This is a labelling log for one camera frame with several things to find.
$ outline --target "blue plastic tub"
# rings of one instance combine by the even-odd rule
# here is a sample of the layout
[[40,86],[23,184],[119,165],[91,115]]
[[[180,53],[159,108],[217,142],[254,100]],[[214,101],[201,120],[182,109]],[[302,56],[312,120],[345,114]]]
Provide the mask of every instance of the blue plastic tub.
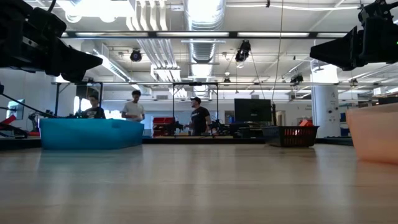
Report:
[[144,125],[117,119],[41,119],[43,149],[122,149],[142,143]]

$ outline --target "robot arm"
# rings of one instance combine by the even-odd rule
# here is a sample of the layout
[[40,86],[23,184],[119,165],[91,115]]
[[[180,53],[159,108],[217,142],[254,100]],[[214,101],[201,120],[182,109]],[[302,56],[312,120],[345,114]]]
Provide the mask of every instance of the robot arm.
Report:
[[364,6],[358,14],[362,30],[354,27],[344,37],[316,45],[310,57],[350,71],[368,63],[398,61],[398,25],[392,21],[390,10],[398,2],[387,4],[376,0]]
[[103,60],[66,46],[60,39],[66,28],[56,15],[23,0],[0,0],[0,67],[80,82]]

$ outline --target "black monitor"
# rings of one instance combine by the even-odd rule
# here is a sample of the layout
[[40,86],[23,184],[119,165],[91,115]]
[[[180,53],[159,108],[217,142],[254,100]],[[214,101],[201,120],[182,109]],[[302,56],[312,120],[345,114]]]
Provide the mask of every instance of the black monitor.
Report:
[[385,105],[390,103],[398,103],[398,97],[379,98],[379,105]]
[[235,122],[272,121],[271,100],[235,99]]
[[[25,103],[25,100],[18,100],[21,103]],[[17,120],[22,120],[24,119],[24,106],[20,105],[17,102],[10,101],[8,102],[8,110],[7,110],[7,118],[9,118],[11,115],[14,115]]]

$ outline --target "baseball cap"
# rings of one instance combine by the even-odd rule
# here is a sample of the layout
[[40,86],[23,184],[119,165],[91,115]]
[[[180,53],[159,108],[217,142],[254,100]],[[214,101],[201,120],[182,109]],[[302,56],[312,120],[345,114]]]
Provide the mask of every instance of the baseball cap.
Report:
[[199,104],[201,103],[201,99],[199,97],[195,97],[195,98],[191,98],[191,101],[195,100],[196,102],[198,102]]

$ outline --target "black t-shirt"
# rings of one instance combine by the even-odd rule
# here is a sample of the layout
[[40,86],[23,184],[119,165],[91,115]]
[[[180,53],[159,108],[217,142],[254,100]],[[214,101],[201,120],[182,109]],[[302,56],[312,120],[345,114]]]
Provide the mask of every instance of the black t-shirt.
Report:
[[206,117],[210,116],[209,111],[206,108],[199,107],[198,109],[192,111],[191,121],[193,127],[193,135],[199,136],[206,131]]
[[81,115],[83,118],[89,118],[89,119],[98,119],[98,118],[105,118],[105,113],[104,113],[104,109],[100,108],[100,107],[96,107],[96,108],[90,108],[85,110],[84,112],[82,112]]

